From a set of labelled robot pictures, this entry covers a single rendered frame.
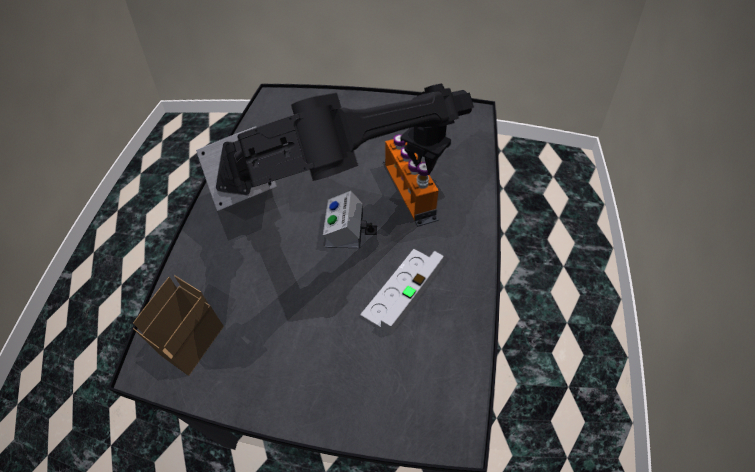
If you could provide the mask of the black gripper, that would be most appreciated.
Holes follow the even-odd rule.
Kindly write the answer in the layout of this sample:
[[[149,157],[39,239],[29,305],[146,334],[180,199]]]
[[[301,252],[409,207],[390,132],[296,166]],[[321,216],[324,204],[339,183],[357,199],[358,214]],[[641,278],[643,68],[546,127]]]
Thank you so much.
[[[451,145],[450,138],[445,136],[441,140],[440,143],[437,143],[437,138],[438,138],[438,127],[436,128],[424,127],[423,128],[423,127],[415,126],[415,127],[409,128],[405,133],[403,133],[400,136],[400,141],[407,142],[407,147],[405,146],[404,150],[408,154],[408,156],[411,158],[416,168],[421,163],[421,159],[423,156],[425,157],[427,171],[428,173],[431,173],[438,158],[444,152],[443,150],[446,147],[448,148]],[[418,158],[416,158],[415,153],[418,154]]]

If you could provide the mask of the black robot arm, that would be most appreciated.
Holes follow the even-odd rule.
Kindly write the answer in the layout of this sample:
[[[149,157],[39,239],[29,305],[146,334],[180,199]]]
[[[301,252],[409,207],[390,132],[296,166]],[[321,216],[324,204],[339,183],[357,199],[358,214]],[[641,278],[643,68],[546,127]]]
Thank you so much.
[[[354,150],[364,142],[417,125],[438,127],[440,143],[447,125],[471,113],[471,95],[465,90],[451,93],[442,83],[424,90],[412,100],[367,109],[341,108],[337,93],[295,102],[294,115],[224,142],[216,189],[248,195],[252,187],[310,169],[313,181],[330,177],[358,166]]]

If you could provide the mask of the brown cardboard box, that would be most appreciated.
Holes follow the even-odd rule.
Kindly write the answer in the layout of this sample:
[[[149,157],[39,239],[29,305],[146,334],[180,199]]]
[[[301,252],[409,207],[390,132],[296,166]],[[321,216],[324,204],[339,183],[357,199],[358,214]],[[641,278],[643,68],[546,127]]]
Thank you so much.
[[[143,334],[133,329],[189,376],[224,326],[201,291],[174,277],[181,287],[168,277],[133,322]]]

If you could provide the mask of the black table edge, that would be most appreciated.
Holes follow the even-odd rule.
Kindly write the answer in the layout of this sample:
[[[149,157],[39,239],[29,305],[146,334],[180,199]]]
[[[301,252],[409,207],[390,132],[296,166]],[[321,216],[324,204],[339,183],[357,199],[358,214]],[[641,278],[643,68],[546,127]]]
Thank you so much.
[[[240,124],[241,120],[245,116],[246,112],[250,108],[251,104],[255,100],[256,96],[258,95],[258,93],[260,92],[260,90],[262,89],[262,87],[341,89],[341,90],[359,90],[359,91],[398,93],[398,94],[408,94],[408,95],[420,95],[421,94],[421,92],[416,92],[416,91],[383,89],[383,88],[369,88],[369,87],[354,87],[354,86],[309,85],[309,84],[260,84],[259,88],[257,89],[257,91],[255,92],[255,94],[253,95],[253,97],[249,101],[248,105],[246,106],[246,108],[242,112],[241,116],[239,117],[238,121],[234,125],[234,127],[231,130],[231,132],[228,135],[228,137],[234,134],[235,130],[237,129],[238,125]],[[137,327],[135,325],[133,326],[134,329],[132,328],[132,330],[131,330],[131,333],[130,333],[129,338],[128,338],[127,342],[126,342],[126,345],[124,347],[124,350],[122,352],[122,355],[120,357],[120,360],[118,362],[118,365],[116,367],[116,370],[114,372],[114,375],[112,377],[112,380],[110,382],[110,385],[109,385],[108,389],[111,390],[111,391],[114,391],[116,393],[128,396],[130,398],[133,398],[133,399],[136,399],[136,400],[148,403],[150,405],[153,405],[153,406],[156,406],[156,407],[159,407],[159,408],[171,411],[171,412],[175,412],[175,413],[178,413],[178,414],[181,414],[181,415],[193,418],[193,419],[197,419],[197,420],[200,420],[200,421],[203,421],[203,422],[207,422],[207,423],[210,423],[210,424],[213,424],[213,425],[217,425],[217,426],[224,427],[224,428],[227,428],[227,429],[231,429],[231,430],[234,430],[234,431],[242,432],[242,433],[245,433],[245,434],[249,434],[249,435],[253,435],[253,436],[257,436],[257,437],[261,437],[261,438],[265,438],[265,439],[269,439],[269,440],[273,440],[273,441],[277,441],[277,442],[281,442],[281,443],[285,443],[285,444],[299,446],[299,447],[303,447],[303,448],[308,448],[308,449],[313,449],[313,450],[318,450],[318,451],[323,451],[323,452],[328,452],[328,453],[333,453],[333,454],[338,454],[338,455],[344,455],[344,456],[349,456],[349,457],[355,457],[355,458],[361,458],[361,459],[367,459],[367,460],[374,460],[374,461],[381,461],[381,462],[387,462],[387,463],[402,464],[402,465],[419,466],[419,467],[427,467],[427,468],[437,468],[437,469],[447,469],[447,470],[471,471],[471,472],[487,472],[488,458],[489,458],[489,448],[490,448],[490,438],[491,438],[491,427],[492,427],[492,416],[493,416],[494,392],[495,392],[496,365],[497,365],[497,349],[498,349],[498,331],[499,331],[499,309],[500,309],[500,274],[501,274],[500,174],[499,174],[499,152],[498,152],[498,134],[497,134],[497,118],[496,118],[496,104],[495,104],[495,101],[488,101],[488,100],[475,99],[475,98],[471,98],[471,99],[472,99],[472,102],[476,102],[476,103],[483,103],[483,104],[490,104],[490,105],[494,104],[493,105],[493,109],[494,109],[494,119],[495,119],[494,120],[495,136],[496,136],[495,137],[495,144],[496,144],[497,207],[498,207],[497,296],[496,296],[496,320],[495,320],[495,338],[494,338],[492,382],[491,382],[489,417],[488,417],[488,427],[487,427],[487,437],[486,437],[486,447],[485,447],[485,457],[484,457],[484,466],[483,466],[483,469],[481,469],[481,468],[467,468],[467,467],[434,465],[434,464],[425,464],[425,463],[416,463],[416,462],[400,461],[400,460],[393,460],[393,459],[385,459],[385,458],[379,458],[379,457],[372,457],[372,456],[366,456],[366,455],[360,455],[360,454],[342,452],[342,451],[331,450],[331,449],[326,449],[326,448],[311,446],[311,445],[307,445],[307,444],[297,443],[297,442],[293,442],[293,441],[288,441],[288,440],[284,440],[284,439],[280,439],[280,438],[276,438],[276,437],[271,437],[271,436],[255,433],[255,432],[252,432],[252,431],[240,429],[240,428],[237,428],[237,427],[229,426],[229,425],[222,424],[222,423],[219,423],[219,422],[215,422],[215,421],[212,421],[212,420],[208,420],[208,419],[205,419],[205,418],[202,418],[202,417],[198,417],[198,416],[186,413],[186,412],[182,412],[182,411],[179,411],[179,410],[176,410],[176,409],[173,409],[173,408],[170,408],[170,407],[167,407],[167,406],[164,406],[164,405],[161,405],[161,404],[158,404],[158,403],[155,403],[155,402],[152,402],[152,401],[149,401],[149,400],[146,400],[146,399],[134,396],[132,394],[120,391],[118,389],[115,389],[114,388],[115,383],[117,381],[117,378],[119,376],[120,370],[122,368],[122,365],[124,363],[124,360],[126,358],[128,350],[130,348],[130,345],[131,345],[132,340],[133,340],[133,338],[135,336],[135,333],[136,333],[136,331],[134,329],[137,330]],[[199,195],[200,195],[200,193],[201,193],[201,191],[202,191],[205,183],[206,183],[206,178],[204,177],[201,185],[199,186],[199,188],[198,188],[198,190],[197,190],[197,192],[196,192],[193,200],[191,201],[191,203],[190,203],[190,205],[189,205],[189,207],[188,207],[188,209],[187,209],[187,211],[186,211],[186,213],[185,213],[185,215],[184,215],[184,217],[183,217],[183,219],[182,219],[182,221],[181,221],[181,223],[180,223],[180,225],[179,225],[179,227],[178,227],[178,229],[177,229],[177,231],[176,231],[176,233],[175,233],[175,235],[174,235],[174,237],[173,237],[173,239],[172,239],[172,241],[171,241],[171,243],[170,243],[170,245],[168,247],[168,250],[167,250],[167,252],[166,252],[166,254],[165,254],[165,256],[164,256],[164,258],[163,258],[163,260],[162,260],[162,262],[160,264],[160,267],[159,267],[159,269],[158,269],[158,271],[157,271],[157,273],[156,273],[156,275],[154,277],[154,280],[153,280],[153,282],[152,282],[152,284],[150,286],[150,289],[149,289],[149,291],[148,291],[148,293],[146,295],[146,298],[145,298],[145,300],[144,300],[144,302],[142,304],[142,307],[141,307],[141,309],[139,311],[139,314],[142,312],[142,310],[148,304],[148,302],[149,302],[149,300],[151,298],[151,295],[152,295],[152,293],[154,291],[154,288],[155,288],[155,286],[156,286],[156,284],[158,282],[158,279],[159,279],[159,277],[160,277],[160,275],[161,275],[161,273],[163,271],[163,268],[164,268],[164,266],[165,266],[165,264],[166,264],[166,262],[167,262],[167,260],[169,258],[169,255],[170,255],[170,253],[171,253],[171,251],[172,251],[172,249],[173,249],[173,247],[174,247],[174,245],[175,245],[175,243],[176,243],[176,241],[178,239],[178,236],[179,236],[179,234],[180,234],[180,232],[181,232],[181,230],[182,230],[182,228],[183,228],[183,226],[184,226],[184,224],[185,224],[185,222],[186,222],[186,220],[187,220],[187,218],[188,218],[188,216],[189,216],[189,214],[190,214],[190,212],[191,212],[191,210],[192,210],[195,202],[197,201],[197,199],[198,199],[198,197],[199,197]],[[138,316],[139,316],[139,314],[138,314]]]

